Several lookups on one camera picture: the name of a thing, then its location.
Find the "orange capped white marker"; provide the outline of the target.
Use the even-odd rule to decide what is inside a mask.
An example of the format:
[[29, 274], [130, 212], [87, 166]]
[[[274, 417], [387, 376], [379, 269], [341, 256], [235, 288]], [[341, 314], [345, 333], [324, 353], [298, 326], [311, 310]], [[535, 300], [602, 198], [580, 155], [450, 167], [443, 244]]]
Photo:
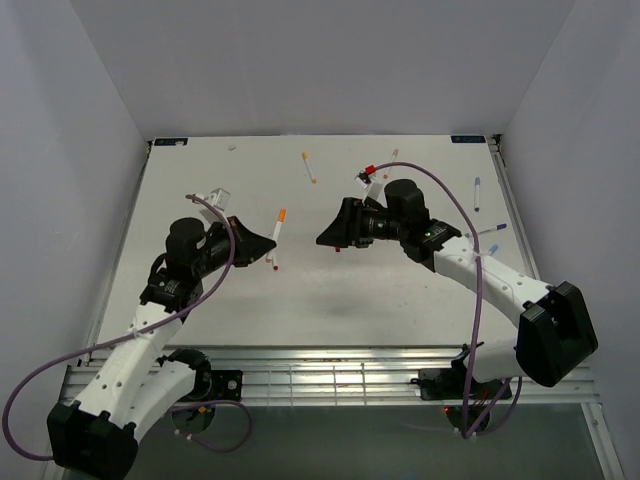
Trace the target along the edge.
[[[278, 218], [276, 220], [276, 224], [275, 224], [275, 227], [274, 227], [274, 230], [273, 230], [273, 234], [271, 236], [271, 239], [275, 243], [277, 243], [278, 240], [279, 240], [279, 236], [280, 236], [280, 233], [281, 233], [281, 230], [282, 230], [282, 226], [283, 226], [283, 224], [285, 222], [285, 219], [286, 219], [286, 214], [287, 214], [287, 210], [285, 208], [282, 208], [279, 211]], [[271, 263], [272, 262], [274, 254], [275, 254], [275, 249], [271, 249], [267, 253], [267, 255], [266, 255], [266, 262], [267, 263]]]

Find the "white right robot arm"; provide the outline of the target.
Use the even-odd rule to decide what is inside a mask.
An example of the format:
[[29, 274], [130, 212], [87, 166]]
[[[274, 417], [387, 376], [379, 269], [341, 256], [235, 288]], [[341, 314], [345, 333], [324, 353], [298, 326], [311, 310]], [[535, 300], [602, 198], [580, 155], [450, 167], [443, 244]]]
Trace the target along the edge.
[[409, 259], [476, 293], [516, 327], [514, 339], [470, 347], [453, 360], [451, 382], [458, 394], [474, 397], [490, 381], [522, 376], [553, 387], [597, 350], [578, 287], [567, 281], [548, 285], [476, 253], [469, 238], [430, 215], [411, 180], [391, 182], [384, 195], [385, 204], [344, 198], [316, 242], [345, 249], [396, 241]]

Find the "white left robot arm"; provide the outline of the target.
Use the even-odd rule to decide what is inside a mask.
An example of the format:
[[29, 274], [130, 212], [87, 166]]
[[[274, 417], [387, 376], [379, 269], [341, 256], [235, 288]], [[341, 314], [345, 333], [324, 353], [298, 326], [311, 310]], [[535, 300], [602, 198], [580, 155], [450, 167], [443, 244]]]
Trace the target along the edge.
[[118, 344], [86, 387], [47, 417], [54, 462], [97, 479], [122, 479], [150, 428], [178, 402], [208, 408], [219, 400], [207, 357], [198, 350], [163, 350], [203, 299], [214, 271], [247, 267], [277, 246], [236, 217], [204, 226], [174, 221], [165, 251], [150, 268], [128, 340]]

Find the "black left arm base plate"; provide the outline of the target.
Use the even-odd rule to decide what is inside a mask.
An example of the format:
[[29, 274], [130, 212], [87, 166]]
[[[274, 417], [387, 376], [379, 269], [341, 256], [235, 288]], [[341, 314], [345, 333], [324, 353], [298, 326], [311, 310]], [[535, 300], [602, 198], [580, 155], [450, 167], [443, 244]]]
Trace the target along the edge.
[[241, 370], [209, 370], [198, 374], [192, 398], [195, 401], [240, 401], [243, 377], [244, 373]]

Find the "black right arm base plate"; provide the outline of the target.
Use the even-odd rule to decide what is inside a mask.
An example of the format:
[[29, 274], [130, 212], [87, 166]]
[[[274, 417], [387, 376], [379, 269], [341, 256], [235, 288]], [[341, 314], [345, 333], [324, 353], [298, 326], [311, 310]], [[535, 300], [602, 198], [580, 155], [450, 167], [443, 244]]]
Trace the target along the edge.
[[[424, 368], [418, 371], [416, 377], [410, 380], [410, 384], [419, 388], [419, 396], [422, 400], [462, 400], [467, 371], [462, 368], [430, 369]], [[499, 400], [507, 400], [512, 397], [509, 386], [498, 395], [503, 383], [500, 380], [479, 383], [471, 379], [469, 401], [489, 400], [497, 397]]]

